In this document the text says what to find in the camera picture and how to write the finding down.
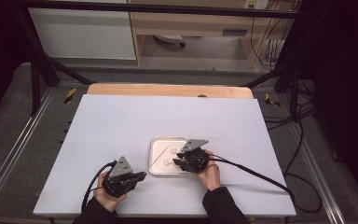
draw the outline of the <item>white tray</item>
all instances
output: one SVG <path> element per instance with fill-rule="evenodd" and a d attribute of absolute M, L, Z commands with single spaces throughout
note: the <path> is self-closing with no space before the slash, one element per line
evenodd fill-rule
<path fill-rule="evenodd" d="M 176 153 L 180 152 L 188 138 L 175 136 L 160 136 L 152 139 L 150 143 L 149 171 L 153 175 L 185 175 L 172 159 L 178 159 Z"/>

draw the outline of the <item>aluminum rail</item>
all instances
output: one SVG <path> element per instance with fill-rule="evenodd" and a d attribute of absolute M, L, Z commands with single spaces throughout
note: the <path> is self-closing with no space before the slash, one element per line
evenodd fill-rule
<path fill-rule="evenodd" d="M 282 95 L 279 95 L 279 98 L 286 112 L 286 115 L 290 116 L 289 100 L 286 96 Z M 299 143 L 301 135 L 299 124 L 292 122 L 291 125 L 293 131 L 295 132 L 296 140 Z M 324 210 L 329 217 L 330 222 L 332 224 L 345 224 L 344 216 L 342 216 L 341 210 L 339 209 L 336 199 L 334 198 L 334 195 L 331 192 L 327 181 L 324 178 L 321 168 L 319 168 L 316 160 L 312 156 L 310 146 L 308 145 L 305 137 L 303 138 L 300 153 L 304 162 L 307 165 L 308 171 L 310 172 L 313 184 L 319 190 L 322 196 L 322 200 L 324 202 Z"/>
<path fill-rule="evenodd" d="M 39 120 L 42 118 L 46 108 L 48 107 L 48 103 L 55 92 L 54 88 L 49 88 L 43 98 L 42 104 L 40 108 L 37 110 L 34 116 L 30 117 L 27 124 L 25 125 L 24 129 L 22 130 L 19 138 L 17 139 L 16 143 L 14 144 L 13 148 L 7 155 L 7 158 L 3 162 L 0 168 L 0 191 L 5 185 L 11 171 L 13 170 L 14 166 L 16 165 L 17 160 L 19 159 L 22 151 L 24 150 L 25 146 L 28 143 L 36 125 L 38 124 Z"/>

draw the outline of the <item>white table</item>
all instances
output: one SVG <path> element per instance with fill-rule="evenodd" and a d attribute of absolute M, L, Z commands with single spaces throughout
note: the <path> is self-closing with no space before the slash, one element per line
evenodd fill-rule
<path fill-rule="evenodd" d="M 202 148 L 285 185 L 257 100 L 84 95 L 34 213 L 77 216 L 91 179 L 120 156 L 134 172 L 148 172 L 150 142 L 156 136 L 209 140 Z M 282 189 L 237 167 L 219 165 L 222 185 L 246 216 L 296 215 Z M 117 212 L 121 217 L 205 216 L 205 192 L 192 174 L 164 178 L 148 172 Z"/>

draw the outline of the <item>black sleeve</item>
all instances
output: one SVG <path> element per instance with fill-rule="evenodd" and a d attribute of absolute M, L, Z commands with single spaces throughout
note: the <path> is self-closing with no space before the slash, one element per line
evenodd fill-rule
<path fill-rule="evenodd" d="M 249 223 L 226 187 L 208 190 L 202 204 L 213 224 Z"/>
<path fill-rule="evenodd" d="M 86 209 L 75 218 L 73 224 L 112 224 L 116 218 L 116 211 L 109 212 L 95 198 L 92 198 Z"/>

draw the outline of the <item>hand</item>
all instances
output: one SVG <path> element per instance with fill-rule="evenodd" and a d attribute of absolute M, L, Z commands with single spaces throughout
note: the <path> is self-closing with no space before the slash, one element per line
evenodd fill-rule
<path fill-rule="evenodd" d="M 205 149 L 205 152 L 210 158 L 213 158 L 213 153 L 211 151 Z M 214 161 L 209 161 L 205 170 L 197 173 L 197 176 L 208 190 L 212 191 L 220 188 L 219 166 Z"/>
<path fill-rule="evenodd" d="M 127 194 L 121 195 L 119 198 L 115 198 L 106 193 L 103 189 L 103 181 L 107 175 L 107 172 L 98 176 L 98 189 L 94 190 L 94 198 L 109 212 L 113 212 L 116 206 L 127 198 Z"/>

